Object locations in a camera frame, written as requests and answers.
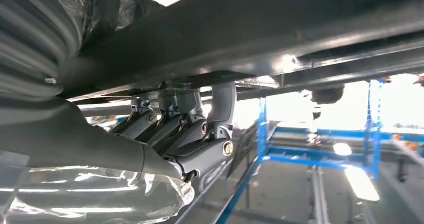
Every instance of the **black steel beam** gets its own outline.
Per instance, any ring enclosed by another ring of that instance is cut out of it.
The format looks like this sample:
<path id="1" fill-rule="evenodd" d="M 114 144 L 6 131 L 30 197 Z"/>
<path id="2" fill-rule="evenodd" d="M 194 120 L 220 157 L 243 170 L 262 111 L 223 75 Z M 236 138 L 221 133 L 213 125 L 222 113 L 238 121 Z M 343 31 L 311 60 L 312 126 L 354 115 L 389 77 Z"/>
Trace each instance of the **black steel beam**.
<path id="1" fill-rule="evenodd" d="M 382 78 L 384 76 L 424 70 L 424 48 L 360 59 L 335 66 L 320 67 L 284 75 L 284 86 L 238 93 L 237 99 L 252 99 L 303 89 L 318 90 L 340 84 Z"/>
<path id="2" fill-rule="evenodd" d="M 64 63 L 61 96 L 107 94 L 217 71 L 260 76 L 308 69 L 309 63 L 293 67 L 284 57 L 421 31 L 422 2 L 182 0 Z"/>

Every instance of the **plastic wrap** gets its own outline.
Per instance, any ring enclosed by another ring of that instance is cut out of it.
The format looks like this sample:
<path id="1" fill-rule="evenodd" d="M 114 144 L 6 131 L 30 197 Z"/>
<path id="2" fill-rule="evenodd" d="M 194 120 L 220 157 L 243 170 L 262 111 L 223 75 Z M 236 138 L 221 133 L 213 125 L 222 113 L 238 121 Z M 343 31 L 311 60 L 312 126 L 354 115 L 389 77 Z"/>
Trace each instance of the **plastic wrap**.
<path id="1" fill-rule="evenodd" d="M 163 8 L 152 0 L 57 0 L 80 26 L 81 51 Z"/>
<path id="2" fill-rule="evenodd" d="M 179 179 L 90 166 L 32 168 L 21 183 L 3 223 L 158 223 L 195 195 Z"/>

